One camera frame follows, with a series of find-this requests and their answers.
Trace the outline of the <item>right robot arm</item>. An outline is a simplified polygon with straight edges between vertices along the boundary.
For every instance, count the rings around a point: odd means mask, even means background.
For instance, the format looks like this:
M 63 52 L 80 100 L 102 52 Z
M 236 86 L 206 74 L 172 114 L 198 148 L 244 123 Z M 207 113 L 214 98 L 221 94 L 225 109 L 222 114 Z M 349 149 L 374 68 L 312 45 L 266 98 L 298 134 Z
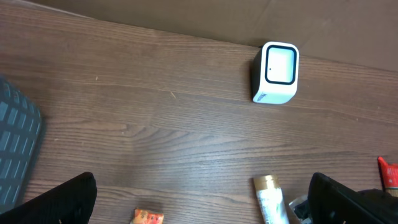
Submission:
M 397 213 L 397 197 L 379 189 L 361 190 L 358 192 L 361 196 L 370 199 L 378 205 L 386 205 L 387 208 Z M 293 211 L 301 224 L 313 224 L 307 195 L 302 195 L 289 203 L 289 208 Z

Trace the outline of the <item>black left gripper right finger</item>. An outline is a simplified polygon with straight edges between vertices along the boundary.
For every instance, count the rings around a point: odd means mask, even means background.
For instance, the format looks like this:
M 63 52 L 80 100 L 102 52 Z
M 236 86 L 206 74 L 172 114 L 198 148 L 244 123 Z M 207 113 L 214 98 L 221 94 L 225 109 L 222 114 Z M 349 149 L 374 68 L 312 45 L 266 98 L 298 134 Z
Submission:
M 345 185 L 316 172 L 308 189 L 314 224 L 397 224 L 397 213 L 378 205 Z

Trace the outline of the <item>white tube with gold cap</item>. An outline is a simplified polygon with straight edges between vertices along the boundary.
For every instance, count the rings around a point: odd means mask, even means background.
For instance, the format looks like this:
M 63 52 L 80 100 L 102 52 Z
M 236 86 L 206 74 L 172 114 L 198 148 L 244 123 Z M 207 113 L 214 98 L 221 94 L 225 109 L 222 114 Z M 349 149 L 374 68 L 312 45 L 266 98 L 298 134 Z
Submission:
M 276 175 L 253 178 L 265 224 L 289 224 L 282 189 Z

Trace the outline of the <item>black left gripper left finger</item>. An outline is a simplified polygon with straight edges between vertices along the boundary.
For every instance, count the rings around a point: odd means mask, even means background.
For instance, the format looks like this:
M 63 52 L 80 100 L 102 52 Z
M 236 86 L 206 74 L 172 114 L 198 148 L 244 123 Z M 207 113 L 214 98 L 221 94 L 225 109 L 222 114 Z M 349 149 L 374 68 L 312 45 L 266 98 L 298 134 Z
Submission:
M 84 172 L 1 215 L 1 224 L 88 224 L 95 206 L 94 175 Z

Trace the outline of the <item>long orange snack package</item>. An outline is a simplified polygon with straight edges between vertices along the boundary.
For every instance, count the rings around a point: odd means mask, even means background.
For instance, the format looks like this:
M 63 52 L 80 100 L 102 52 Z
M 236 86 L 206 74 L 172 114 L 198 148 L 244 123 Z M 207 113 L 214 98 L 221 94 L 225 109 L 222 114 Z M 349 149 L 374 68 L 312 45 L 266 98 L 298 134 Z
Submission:
M 394 197 L 398 194 L 398 166 L 397 164 L 388 164 L 381 156 L 377 159 L 381 169 L 381 179 L 384 190 Z

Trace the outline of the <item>small orange packet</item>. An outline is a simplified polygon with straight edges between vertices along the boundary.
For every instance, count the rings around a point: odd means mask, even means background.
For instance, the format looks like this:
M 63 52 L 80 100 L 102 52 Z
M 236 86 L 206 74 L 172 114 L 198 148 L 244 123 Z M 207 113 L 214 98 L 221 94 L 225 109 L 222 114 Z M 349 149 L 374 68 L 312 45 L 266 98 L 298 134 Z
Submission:
M 163 224 L 164 214 L 136 208 L 130 224 Z

